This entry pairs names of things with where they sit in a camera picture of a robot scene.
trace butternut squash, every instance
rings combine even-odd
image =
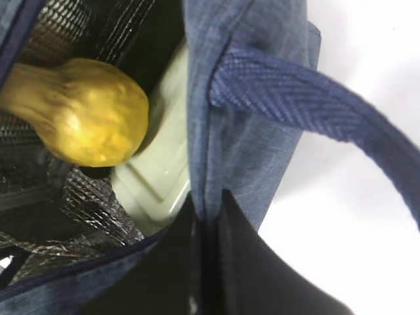
[[[0,108],[28,122],[54,155],[80,166],[123,163],[148,128],[148,99],[137,83],[84,58],[51,69],[17,63]]]

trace bag handle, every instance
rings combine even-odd
[[[385,172],[420,224],[420,152],[374,107],[326,76],[231,44],[211,84],[210,102],[282,125],[353,142]]]

